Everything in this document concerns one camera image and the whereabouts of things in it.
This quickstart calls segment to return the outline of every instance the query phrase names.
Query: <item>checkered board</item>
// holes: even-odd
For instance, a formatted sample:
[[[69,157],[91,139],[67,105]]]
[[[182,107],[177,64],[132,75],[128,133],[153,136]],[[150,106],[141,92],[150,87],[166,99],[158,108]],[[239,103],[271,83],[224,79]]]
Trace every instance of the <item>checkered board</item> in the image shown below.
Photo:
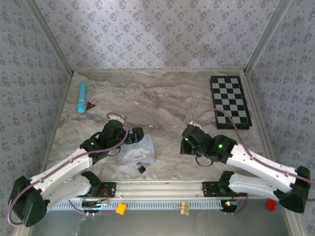
[[[211,76],[210,86],[214,107],[228,113],[238,129],[249,129],[252,121],[240,77]],[[217,129],[233,129],[231,121],[223,113],[215,114]]]

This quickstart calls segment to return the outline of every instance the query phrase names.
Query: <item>white cable tray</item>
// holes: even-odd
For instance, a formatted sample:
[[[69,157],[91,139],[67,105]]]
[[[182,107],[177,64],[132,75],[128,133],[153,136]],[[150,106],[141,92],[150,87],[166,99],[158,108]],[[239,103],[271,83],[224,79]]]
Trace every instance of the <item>white cable tray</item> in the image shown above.
[[[72,201],[78,209],[81,209],[81,202],[81,200]],[[125,203],[128,210],[177,210],[180,209],[182,202],[188,202],[191,210],[223,209],[221,200],[110,200],[108,204],[98,209],[116,210],[119,203]],[[52,210],[73,210],[73,207],[66,202],[57,205]]]

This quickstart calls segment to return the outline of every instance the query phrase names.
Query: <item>gray wall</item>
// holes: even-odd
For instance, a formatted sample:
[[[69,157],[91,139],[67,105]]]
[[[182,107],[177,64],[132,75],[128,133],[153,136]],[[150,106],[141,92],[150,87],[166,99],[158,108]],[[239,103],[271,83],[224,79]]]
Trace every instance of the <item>gray wall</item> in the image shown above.
[[[0,1],[0,235],[13,182],[39,172],[69,77],[22,0]]]
[[[315,3],[296,0],[250,76],[280,161],[315,177]],[[315,198],[311,188],[311,198]],[[315,235],[315,203],[304,219]]]
[[[279,0],[37,0],[71,67],[244,68]]]

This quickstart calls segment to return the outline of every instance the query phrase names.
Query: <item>red triangle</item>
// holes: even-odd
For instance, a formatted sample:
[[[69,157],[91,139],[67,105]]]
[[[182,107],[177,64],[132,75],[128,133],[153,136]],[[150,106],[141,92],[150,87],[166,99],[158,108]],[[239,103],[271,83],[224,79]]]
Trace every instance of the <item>red triangle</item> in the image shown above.
[[[86,111],[95,107],[96,105],[94,103],[91,103],[91,102],[87,102],[87,108],[86,108]]]

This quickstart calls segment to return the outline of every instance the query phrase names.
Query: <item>yellow block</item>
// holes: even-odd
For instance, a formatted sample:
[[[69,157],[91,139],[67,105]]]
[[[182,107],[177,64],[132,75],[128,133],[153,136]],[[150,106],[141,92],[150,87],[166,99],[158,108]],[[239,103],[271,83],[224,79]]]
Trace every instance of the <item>yellow block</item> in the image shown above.
[[[182,215],[189,215],[189,203],[188,202],[182,202],[181,214]]]
[[[118,213],[120,215],[124,215],[126,208],[127,208],[127,205],[125,203],[119,203],[119,205],[116,209],[116,213]]]

